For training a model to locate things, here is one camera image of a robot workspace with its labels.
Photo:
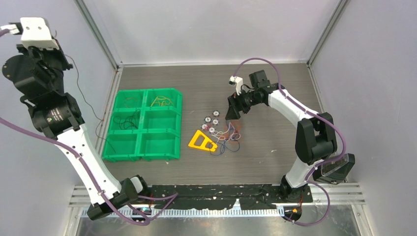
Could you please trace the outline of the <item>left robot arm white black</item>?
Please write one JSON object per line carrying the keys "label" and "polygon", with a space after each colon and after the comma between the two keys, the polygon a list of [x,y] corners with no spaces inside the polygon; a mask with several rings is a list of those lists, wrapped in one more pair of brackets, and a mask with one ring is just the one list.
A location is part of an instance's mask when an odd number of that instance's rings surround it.
{"label": "left robot arm white black", "polygon": [[18,55],[4,63],[2,74],[21,92],[20,101],[28,108],[36,129],[28,135],[58,147],[79,175],[90,198],[88,217],[97,220],[134,201],[146,203],[151,191],[145,180],[139,175],[117,180],[92,145],[76,99],[64,90],[64,71],[73,65],[62,49],[21,44],[16,48]]}

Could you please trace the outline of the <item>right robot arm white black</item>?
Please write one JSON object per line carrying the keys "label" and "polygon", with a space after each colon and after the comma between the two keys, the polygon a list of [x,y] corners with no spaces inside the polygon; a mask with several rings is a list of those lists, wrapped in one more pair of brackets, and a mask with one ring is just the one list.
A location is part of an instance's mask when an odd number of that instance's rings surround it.
{"label": "right robot arm white black", "polygon": [[293,202],[300,198],[305,190],[310,171],[335,153],[337,141],[332,127],[333,119],[329,113],[317,113],[304,106],[279,83],[272,84],[265,71],[249,75],[251,86],[248,91],[243,87],[243,79],[237,76],[229,78],[229,84],[236,91],[230,95],[226,120],[240,119],[240,113],[247,114],[252,106],[265,104],[279,113],[296,127],[296,160],[291,169],[282,177],[279,186],[280,198]]}

